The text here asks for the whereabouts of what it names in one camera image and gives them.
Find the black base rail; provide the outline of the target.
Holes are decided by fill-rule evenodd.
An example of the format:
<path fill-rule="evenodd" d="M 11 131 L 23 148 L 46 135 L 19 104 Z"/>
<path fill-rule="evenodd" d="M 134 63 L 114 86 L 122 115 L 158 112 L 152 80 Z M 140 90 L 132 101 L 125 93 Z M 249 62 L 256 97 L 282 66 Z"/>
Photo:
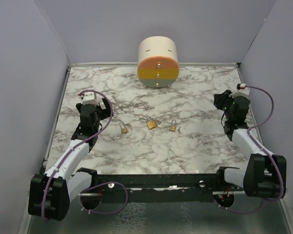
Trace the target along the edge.
<path fill-rule="evenodd" d="M 87 168 L 77 171 L 90 174 L 91 187 L 105 182 L 123 184 L 129 203 L 213 202 L 213 195 L 227 189 L 242 191 L 240 186 L 220 182 L 218 174 L 100 175 Z"/>

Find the round three-drawer storage box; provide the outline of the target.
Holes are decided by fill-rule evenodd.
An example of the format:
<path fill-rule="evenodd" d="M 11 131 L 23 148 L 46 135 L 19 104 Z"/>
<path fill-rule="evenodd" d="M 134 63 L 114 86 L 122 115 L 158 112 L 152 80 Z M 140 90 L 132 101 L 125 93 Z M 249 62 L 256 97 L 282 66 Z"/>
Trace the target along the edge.
<path fill-rule="evenodd" d="M 163 36 L 144 39 L 138 50 L 137 76 L 146 87 L 171 86 L 179 76 L 179 62 L 174 41 Z"/>

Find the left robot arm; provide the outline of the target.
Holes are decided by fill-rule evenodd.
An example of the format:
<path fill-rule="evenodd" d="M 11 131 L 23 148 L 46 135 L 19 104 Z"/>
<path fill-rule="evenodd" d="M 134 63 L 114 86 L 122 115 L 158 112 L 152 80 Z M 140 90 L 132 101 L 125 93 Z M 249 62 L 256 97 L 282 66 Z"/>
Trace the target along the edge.
<path fill-rule="evenodd" d="M 73 175 L 81 160 L 92 150 L 98 135 L 106 129 L 101 120 L 111 121 L 113 109 L 108 98 L 103 98 L 101 108 L 95 98 L 83 99 L 76 105 L 80 122 L 71 142 L 60 159 L 46 172 L 35 174 L 30 182 L 28 213 L 42 219 L 61 221 L 65 218 L 71 201 L 85 189 L 93 192 L 98 180 L 84 171 Z"/>

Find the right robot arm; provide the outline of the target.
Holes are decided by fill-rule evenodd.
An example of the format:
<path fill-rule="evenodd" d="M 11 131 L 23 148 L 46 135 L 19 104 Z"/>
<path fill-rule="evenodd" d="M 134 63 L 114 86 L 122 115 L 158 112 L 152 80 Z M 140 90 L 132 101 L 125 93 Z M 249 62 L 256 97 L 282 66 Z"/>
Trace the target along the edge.
<path fill-rule="evenodd" d="M 251 133 L 246 123 L 249 112 L 249 88 L 215 94 L 213 104 L 223 111 L 225 135 L 248 159 L 245 169 L 220 167 L 214 179 L 215 187 L 225 191 L 232 184 L 243 188 L 247 196 L 270 201 L 281 199 L 286 191 L 287 162 L 264 147 Z"/>

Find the small brass padlock long shackle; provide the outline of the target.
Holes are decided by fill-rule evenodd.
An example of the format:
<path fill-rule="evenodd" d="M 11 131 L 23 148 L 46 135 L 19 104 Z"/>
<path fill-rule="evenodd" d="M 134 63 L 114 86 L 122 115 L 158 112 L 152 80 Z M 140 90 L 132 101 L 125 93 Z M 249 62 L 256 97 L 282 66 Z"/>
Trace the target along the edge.
<path fill-rule="evenodd" d="M 119 123 L 119 125 L 120 125 L 120 129 L 121 129 L 122 134 L 128 133 L 128 129 L 127 129 L 126 125 L 122 121 Z"/>

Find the medium brass padlock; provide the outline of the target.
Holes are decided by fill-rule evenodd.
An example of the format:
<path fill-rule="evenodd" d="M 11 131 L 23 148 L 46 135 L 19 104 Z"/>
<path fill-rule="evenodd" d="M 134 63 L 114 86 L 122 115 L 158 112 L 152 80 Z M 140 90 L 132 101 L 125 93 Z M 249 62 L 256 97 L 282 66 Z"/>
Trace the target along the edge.
<path fill-rule="evenodd" d="M 152 117 L 147 117 L 146 123 L 150 130 L 158 127 L 157 122 Z"/>

